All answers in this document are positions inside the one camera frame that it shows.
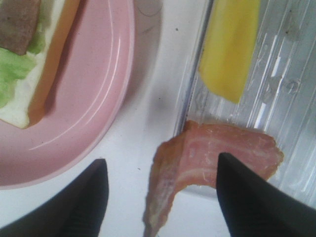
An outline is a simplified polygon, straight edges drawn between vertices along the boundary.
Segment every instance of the plastic tray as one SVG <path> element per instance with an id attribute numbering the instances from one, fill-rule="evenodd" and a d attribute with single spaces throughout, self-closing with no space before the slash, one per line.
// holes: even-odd
<path id="1" fill-rule="evenodd" d="M 315 12 L 316 0 L 261 1 L 252 65 L 237 105 L 209 92 L 199 78 L 202 20 L 192 64 L 195 70 L 174 133 L 192 119 L 228 122 L 273 136 L 284 161 L 269 182 L 312 207 L 316 207 Z M 216 198 L 215 190 L 207 187 L 191 186 L 186 191 Z"/>

